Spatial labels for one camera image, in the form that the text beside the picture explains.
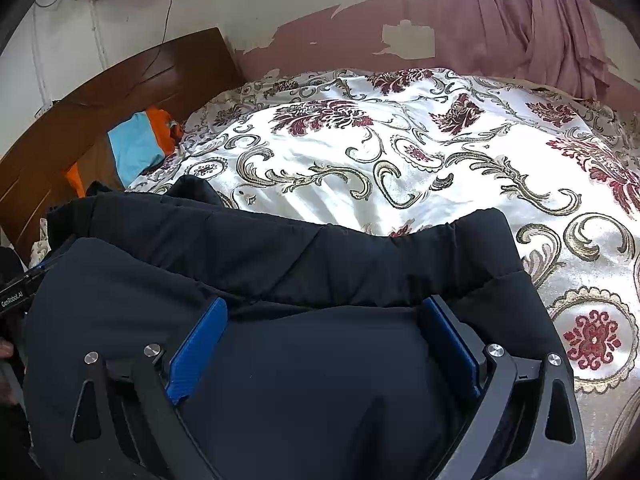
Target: blue gripper pad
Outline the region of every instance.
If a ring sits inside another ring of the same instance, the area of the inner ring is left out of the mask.
[[[452,393],[464,405],[475,405],[482,394],[478,361],[433,298],[418,307],[418,325]]]
[[[226,303],[217,298],[172,357],[169,362],[169,381],[165,390],[174,406],[193,393],[216,344],[225,331],[226,320]]]

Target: pink curtain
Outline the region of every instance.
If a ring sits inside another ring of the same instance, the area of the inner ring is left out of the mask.
[[[436,59],[460,74],[526,79],[581,98],[607,87],[589,0],[438,0]]]

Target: wall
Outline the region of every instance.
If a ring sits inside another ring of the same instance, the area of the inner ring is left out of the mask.
[[[0,155],[43,105],[160,43],[168,5],[61,0],[30,11],[0,56]],[[596,16],[618,66],[612,95],[639,109],[640,50],[614,17]],[[217,26],[248,79],[272,69],[397,70],[437,65],[435,19],[436,0],[172,0],[166,39]]]

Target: bed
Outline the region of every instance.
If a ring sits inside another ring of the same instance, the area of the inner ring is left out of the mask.
[[[37,240],[44,209],[71,198],[57,176],[91,135],[151,103],[185,121],[184,137],[132,191],[162,193],[192,174],[231,208],[389,237],[497,207],[574,369],[590,477],[615,478],[640,433],[635,118],[555,89],[446,69],[337,70],[242,84],[216,30],[192,36],[165,45],[161,66],[175,52],[173,65],[154,70],[157,87],[150,78],[126,104],[78,106],[104,98],[95,81],[109,81],[127,60],[56,105],[3,159],[0,223],[18,252],[24,257]],[[217,50],[188,54],[203,43]],[[73,123],[88,130],[69,132]],[[66,146],[46,137],[54,128],[65,130]],[[36,147],[54,153],[44,168],[28,165]]]

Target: floral bedspread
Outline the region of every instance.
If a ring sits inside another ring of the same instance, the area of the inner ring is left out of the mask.
[[[443,69],[266,78],[194,112],[132,189],[194,174],[228,207],[383,236],[499,208],[574,368],[594,475],[640,412],[636,126]]]

